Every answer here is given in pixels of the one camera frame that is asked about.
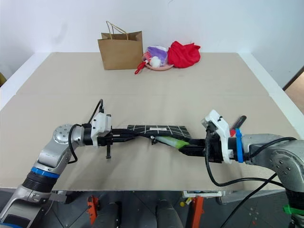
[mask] white ball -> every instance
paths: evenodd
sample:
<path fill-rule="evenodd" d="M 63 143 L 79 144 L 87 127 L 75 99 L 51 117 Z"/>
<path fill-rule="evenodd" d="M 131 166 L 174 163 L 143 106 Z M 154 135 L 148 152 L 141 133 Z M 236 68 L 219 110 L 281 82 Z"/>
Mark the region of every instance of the white ball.
<path fill-rule="evenodd" d="M 153 56 L 149 63 L 152 67 L 160 67 L 161 60 L 157 56 Z"/>

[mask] pink plate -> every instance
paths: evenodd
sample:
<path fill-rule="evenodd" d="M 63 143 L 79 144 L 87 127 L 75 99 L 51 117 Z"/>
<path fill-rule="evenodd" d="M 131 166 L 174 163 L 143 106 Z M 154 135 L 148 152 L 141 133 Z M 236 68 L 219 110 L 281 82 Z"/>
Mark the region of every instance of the pink plate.
<path fill-rule="evenodd" d="M 152 67 L 152 66 L 150 66 L 149 63 L 147 63 L 147 64 L 146 64 L 146 67 L 148 67 L 148 68 L 151 69 L 151 70 L 169 70 L 170 68 L 173 67 L 173 65 L 167 64 L 167 65 L 160 66 L 160 67 Z"/>

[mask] green tag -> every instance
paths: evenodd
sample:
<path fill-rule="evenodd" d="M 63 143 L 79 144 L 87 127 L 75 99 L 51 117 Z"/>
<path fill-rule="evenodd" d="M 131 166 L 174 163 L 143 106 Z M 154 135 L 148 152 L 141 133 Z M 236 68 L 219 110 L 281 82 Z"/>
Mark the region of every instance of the green tag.
<path fill-rule="evenodd" d="M 186 145 L 190 145 L 190 143 L 185 142 L 185 141 L 183 141 L 183 140 L 178 140 L 178 141 L 176 142 L 175 148 L 180 149 L 181 147 L 186 146 Z"/>
<path fill-rule="evenodd" d="M 283 211 L 288 215 L 291 215 L 291 214 L 304 215 L 304 210 L 291 208 L 289 205 L 284 206 Z"/>

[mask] metal bracket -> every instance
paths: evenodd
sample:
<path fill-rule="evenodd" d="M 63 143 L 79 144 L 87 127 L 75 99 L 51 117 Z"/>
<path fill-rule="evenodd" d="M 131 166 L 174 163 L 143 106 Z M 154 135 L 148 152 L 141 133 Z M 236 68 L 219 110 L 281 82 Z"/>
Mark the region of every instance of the metal bracket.
<path fill-rule="evenodd" d="M 215 110 L 212 110 L 201 123 L 205 128 L 208 128 L 209 125 L 216 127 L 215 132 L 220 137 L 224 163 L 231 164 L 230 157 L 233 158 L 233 151 L 228 149 L 228 139 L 230 137 L 228 123 Z"/>
<path fill-rule="evenodd" d="M 94 147 L 98 147 L 98 136 L 106 136 L 111 131 L 111 116 L 98 113 L 91 122 L 91 139 Z"/>
<path fill-rule="evenodd" d="M 57 201 L 57 202 L 65 202 L 67 200 L 67 191 L 60 190 L 58 193 L 51 193 L 49 200 Z"/>
<path fill-rule="evenodd" d="M 188 191 L 182 191 L 182 197 L 183 198 L 193 198 L 193 197 L 221 197 L 222 191 L 200 191 L 200 192 L 188 192 Z"/>

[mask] cardboard surface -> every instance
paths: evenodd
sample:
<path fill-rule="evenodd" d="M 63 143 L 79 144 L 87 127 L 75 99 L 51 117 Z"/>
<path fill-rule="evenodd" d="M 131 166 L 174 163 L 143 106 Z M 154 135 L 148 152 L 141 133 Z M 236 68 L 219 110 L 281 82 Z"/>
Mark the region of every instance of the cardboard surface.
<path fill-rule="evenodd" d="M 233 124 L 247 120 L 243 134 L 298 137 L 267 91 L 235 53 L 204 53 L 186 69 L 157 72 L 145 68 L 104 71 L 99 53 L 53 53 L 0 112 L 0 187 L 21 184 L 53 130 L 85 123 L 102 98 L 113 128 L 128 124 L 184 125 L 192 137 L 205 137 L 200 124 L 211 109 Z M 77 148 L 78 162 L 67 166 L 61 190 L 215 190 L 204 158 L 188 157 L 166 145 L 137 138 L 106 148 Z M 217 181 L 269 178 L 272 171 L 233 162 L 212 164 Z M 224 189 L 254 189 L 247 181 Z M 265 189 L 278 188 L 267 185 Z"/>

